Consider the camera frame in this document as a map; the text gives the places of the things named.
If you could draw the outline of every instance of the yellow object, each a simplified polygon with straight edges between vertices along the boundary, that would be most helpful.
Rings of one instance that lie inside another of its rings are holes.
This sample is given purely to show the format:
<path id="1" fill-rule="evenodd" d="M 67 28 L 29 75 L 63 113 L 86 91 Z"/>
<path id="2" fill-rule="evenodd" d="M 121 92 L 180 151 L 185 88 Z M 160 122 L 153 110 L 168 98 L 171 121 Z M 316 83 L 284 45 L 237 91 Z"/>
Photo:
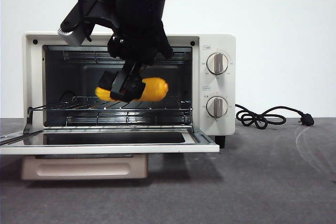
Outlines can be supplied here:
<path id="1" fill-rule="evenodd" d="M 143 79 L 142 81 L 146 84 L 146 87 L 141 98 L 135 101 L 159 102 L 167 95 L 169 89 L 168 83 L 162 78 L 152 77 Z M 100 100 L 116 102 L 116 100 L 110 98 L 110 92 L 110 90 L 102 89 L 100 87 L 96 88 L 96 96 L 98 96 Z"/>

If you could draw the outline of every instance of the toaster oven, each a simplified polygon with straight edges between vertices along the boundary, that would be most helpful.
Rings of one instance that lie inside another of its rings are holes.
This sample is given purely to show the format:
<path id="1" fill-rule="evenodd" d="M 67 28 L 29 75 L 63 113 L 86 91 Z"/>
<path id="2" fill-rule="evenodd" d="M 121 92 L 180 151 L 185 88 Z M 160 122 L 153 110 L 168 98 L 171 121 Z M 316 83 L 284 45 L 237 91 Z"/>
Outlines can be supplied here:
<path id="1" fill-rule="evenodd" d="M 123 61 L 107 52 L 111 35 L 81 47 L 56 33 L 24 36 L 23 131 L 1 137 L 2 155 L 24 155 L 23 179 L 140 178 L 148 154 L 219 152 L 235 132 L 232 35 L 172 35 L 174 56 L 158 54 L 144 78 L 169 84 L 160 102 L 106 102 L 95 96 L 105 71 Z"/>

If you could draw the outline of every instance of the oven door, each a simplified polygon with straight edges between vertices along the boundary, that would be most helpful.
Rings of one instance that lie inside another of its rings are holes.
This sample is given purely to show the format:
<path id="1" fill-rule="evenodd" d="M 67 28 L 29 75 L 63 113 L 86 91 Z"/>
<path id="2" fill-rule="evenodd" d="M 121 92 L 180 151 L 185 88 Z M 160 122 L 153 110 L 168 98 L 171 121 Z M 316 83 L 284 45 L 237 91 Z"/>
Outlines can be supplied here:
<path id="1" fill-rule="evenodd" d="M 219 152 L 206 134 L 193 128 L 47 129 L 3 136 L 1 154 L 136 154 Z"/>

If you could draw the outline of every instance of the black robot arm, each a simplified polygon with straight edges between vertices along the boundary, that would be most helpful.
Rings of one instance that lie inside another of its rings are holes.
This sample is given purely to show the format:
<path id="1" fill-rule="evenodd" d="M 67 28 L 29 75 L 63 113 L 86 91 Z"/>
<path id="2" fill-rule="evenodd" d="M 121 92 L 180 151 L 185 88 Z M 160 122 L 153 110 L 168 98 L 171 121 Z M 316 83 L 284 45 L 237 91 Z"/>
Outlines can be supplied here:
<path id="1" fill-rule="evenodd" d="M 113 30 L 108 42 L 112 57 L 125 60 L 117 74 L 104 74 L 100 83 L 111 87 L 110 97 L 129 102 L 139 99 L 145 88 L 143 65 L 152 65 L 158 52 L 173 56 L 161 21 L 165 0 L 78 0 L 59 34 L 71 46 L 89 41 L 95 25 Z"/>

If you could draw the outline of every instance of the black power cord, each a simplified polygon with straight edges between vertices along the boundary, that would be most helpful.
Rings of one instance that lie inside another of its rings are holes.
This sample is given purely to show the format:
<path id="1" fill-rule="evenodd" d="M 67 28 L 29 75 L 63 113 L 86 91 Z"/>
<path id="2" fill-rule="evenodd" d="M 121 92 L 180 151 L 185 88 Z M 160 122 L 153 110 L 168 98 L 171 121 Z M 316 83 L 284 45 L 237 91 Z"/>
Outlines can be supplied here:
<path id="1" fill-rule="evenodd" d="M 247 108 L 236 104 L 236 107 L 242 109 L 237 112 L 236 118 L 239 120 L 243 126 L 249 127 L 252 124 L 255 124 L 256 128 L 260 130 L 264 130 L 267 128 L 269 124 L 273 125 L 282 125 L 286 122 L 286 118 L 282 115 L 279 114 L 269 114 L 269 112 L 273 110 L 278 110 L 278 109 L 284 109 L 284 110 L 290 110 L 298 113 L 301 116 L 301 123 L 306 126 L 313 126 L 314 125 L 314 119 L 310 114 L 304 114 L 302 111 L 286 107 L 286 106 L 277 106 L 270 108 L 269 110 L 266 110 L 262 114 L 257 114 L 251 110 L 248 110 Z M 267 118 L 278 118 L 280 121 L 272 121 Z"/>

